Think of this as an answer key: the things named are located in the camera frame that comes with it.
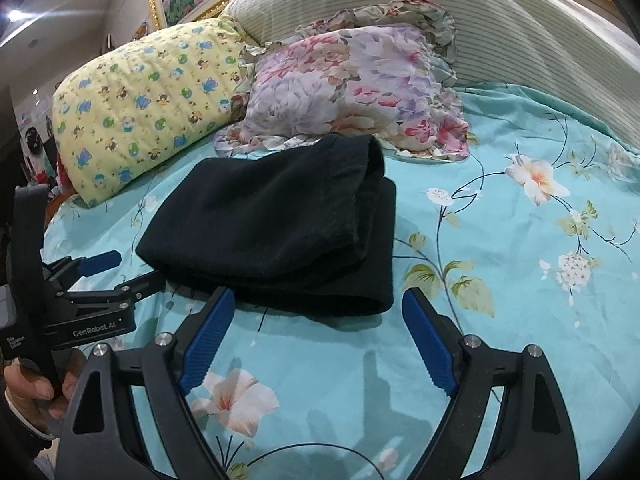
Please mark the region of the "person's left hand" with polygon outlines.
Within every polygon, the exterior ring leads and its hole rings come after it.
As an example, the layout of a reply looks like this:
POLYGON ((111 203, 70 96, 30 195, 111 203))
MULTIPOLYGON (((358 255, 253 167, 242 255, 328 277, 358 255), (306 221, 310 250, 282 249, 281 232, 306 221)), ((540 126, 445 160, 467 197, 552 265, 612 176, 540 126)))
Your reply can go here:
POLYGON ((50 434, 48 422, 65 416, 86 362, 79 349, 70 352, 61 393, 56 394, 47 378, 14 360, 3 370, 6 397, 32 428, 42 434, 50 434))

